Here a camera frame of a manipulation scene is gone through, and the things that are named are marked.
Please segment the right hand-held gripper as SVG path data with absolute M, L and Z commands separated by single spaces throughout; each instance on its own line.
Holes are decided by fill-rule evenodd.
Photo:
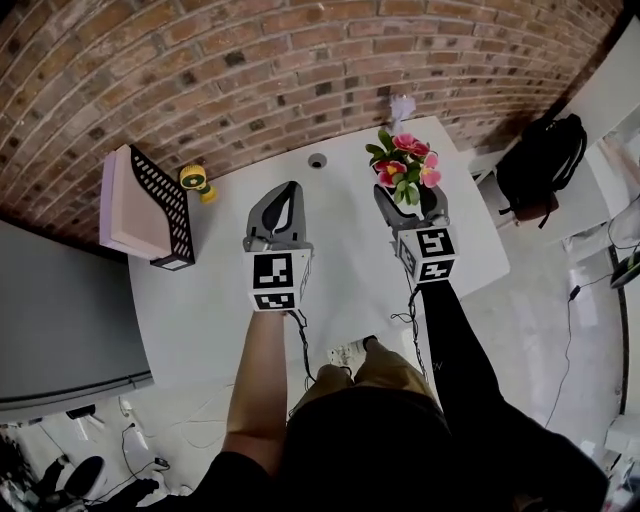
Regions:
M 373 187 L 374 200 L 392 230 L 395 255 L 414 285 L 448 280 L 458 258 L 446 195 L 439 186 L 420 186 L 419 193 L 423 219 L 404 214 L 384 187 Z

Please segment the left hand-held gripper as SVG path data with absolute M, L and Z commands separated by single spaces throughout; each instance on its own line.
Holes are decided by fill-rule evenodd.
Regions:
M 302 186 L 288 181 L 266 193 L 249 212 L 246 235 L 243 264 L 253 309 L 256 312 L 298 309 L 314 255 L 313 246 L 304 242 Z M 294 244 L 268 240 L 277 235 L 280 240 Z

